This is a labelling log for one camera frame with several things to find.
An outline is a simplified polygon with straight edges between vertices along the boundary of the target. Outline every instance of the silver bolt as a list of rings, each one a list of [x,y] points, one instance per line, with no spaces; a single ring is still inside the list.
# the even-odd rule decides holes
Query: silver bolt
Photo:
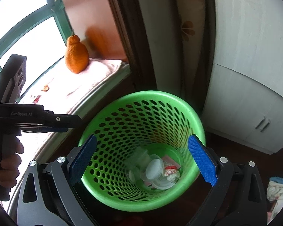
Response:
[[[254,167],[254,166],[256,165],[253,161],[250,161],[248,164],[249,164],[251,167]]]
[[[225,158],[225,157],[221,157],[221,158],[220,158],[220,161],[221,161],[222,163],[227,163],[228,159]]]
[[[31,162],[29,163],[29,165],[30,165],[31,167],[33,167],[36,163],[37,163],[36,161],[31,161]]]
[[[61,156],[57,159],[58,163],[63,163],[65,161],[65,157]]]

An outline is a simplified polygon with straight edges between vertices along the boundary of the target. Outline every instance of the metal handle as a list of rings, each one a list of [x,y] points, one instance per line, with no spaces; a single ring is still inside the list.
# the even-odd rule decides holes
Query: metal handle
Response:
[[[266,117],[265,116],[263,116],[263,119],[260,121],[260,123],[255,127],[255,129],[258,129],[259,128],[259,126],[261,126],[262,125],[262,123],[265,121],[265,119],[266,119]]]
[[[269,126],[269,124],[270,124],[270,120],[268,120],[265,126],[262,129],[260,129],[260,132],[263,132]]]

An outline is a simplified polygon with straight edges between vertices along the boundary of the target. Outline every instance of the laundry basket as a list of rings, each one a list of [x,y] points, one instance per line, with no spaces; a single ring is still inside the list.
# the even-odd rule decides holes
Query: laundry basket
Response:
[[[187,147],[196,134],[205,135],[196,112],[182,99],[159,91],[124,96],[100,111],[85,129],[79,145],[94,133],[97,149],[82,177],[88,191],[102,203],[123,211],[148,211],[183,194],[199,175]],[[169,155],[181,165],[181,178],[170,189],[143,189],[125,175],[124,161],[137,147],[149,154]]]

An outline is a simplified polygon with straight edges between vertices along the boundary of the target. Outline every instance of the white cabinet panel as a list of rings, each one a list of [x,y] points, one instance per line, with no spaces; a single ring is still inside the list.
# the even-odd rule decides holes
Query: white cabinet panel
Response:
[[[202,121],[204,126],[246,140],[278,98],[262,84],[215,64]]]
[[[266,116],[266,121],[252,132],[246,141],[272,152],[283,148],[283,98],[277,99]]]
[[[283,97],[283,1],[215,0],[214,63]]]

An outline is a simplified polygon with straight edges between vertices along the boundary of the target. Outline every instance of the wooden floor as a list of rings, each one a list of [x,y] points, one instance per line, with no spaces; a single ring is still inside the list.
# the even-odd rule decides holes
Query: wooden floor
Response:
[[[210,133],[207,133],[207,146],[213,148],[218,156],[227,157],[232,163],[245,164],[250,160],[254,161],[260,171],[265,190],[270,177],[283,178],[283,149],[274,155],[267,155]],[[97,201],[82,184],[75,187],[82,202],[101,226],[118,225],[117,222],[130,216],[140,218],[145,226],[185,226],[204,201],[210,188],[210,184],[199,176],[181,197],[169,205],[152,211],[130,213],[112,209]],[[226,211],[228,205],[229,201],[225,201],[221,213]]]

